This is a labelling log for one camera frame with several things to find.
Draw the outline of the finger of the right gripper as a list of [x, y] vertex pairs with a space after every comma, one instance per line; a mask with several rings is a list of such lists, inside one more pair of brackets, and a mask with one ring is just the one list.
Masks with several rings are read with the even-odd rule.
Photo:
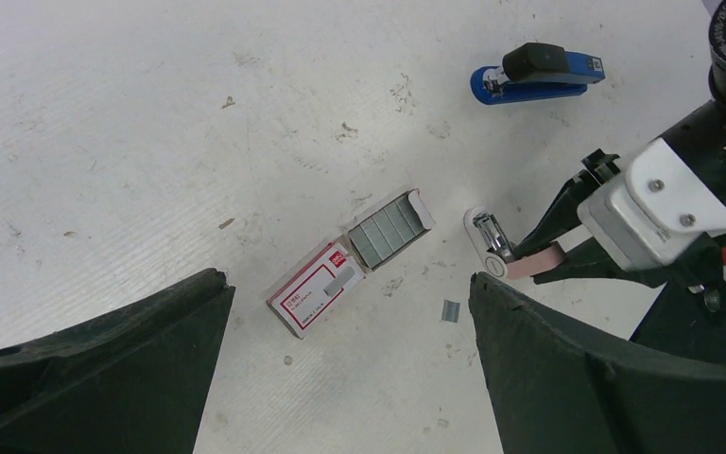
[[583, 158], [583, 169], [564, 183], [536, 227], [515, 245], [513, 254], [516, 257], [535, 254], [580, 226], [579, 205], [619, 174], [618, 159], [617, 154], [606, 154], [600, 148]]
[[568, 251], [558, 267], [536, 274], [533, 283], [541, 285], [567, 279], [612, 279], [658, 288], [669, 281], [669, 275], [664, 269], [623, 271], [594, 238], [589, 238]]

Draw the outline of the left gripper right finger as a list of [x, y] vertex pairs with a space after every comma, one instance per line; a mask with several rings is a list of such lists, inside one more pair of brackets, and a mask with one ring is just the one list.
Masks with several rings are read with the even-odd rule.
[[480, 272], [468, 307], [507, 453], [726, 453], [726, 366], [623, 340]]

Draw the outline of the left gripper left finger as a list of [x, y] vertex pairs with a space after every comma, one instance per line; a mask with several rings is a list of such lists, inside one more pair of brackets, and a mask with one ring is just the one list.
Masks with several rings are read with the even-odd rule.
[[190, 453], [233, 303], [200, 271], [0, 349], [0, 453]]

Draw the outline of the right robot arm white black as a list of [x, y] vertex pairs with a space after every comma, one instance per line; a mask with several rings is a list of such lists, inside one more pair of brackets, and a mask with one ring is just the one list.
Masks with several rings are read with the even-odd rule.
[[517, 243], [510, 277], [675, 285], [726, 310], [726, 1], [708, 40], [711, 97], [637, 151], [596, 151]]

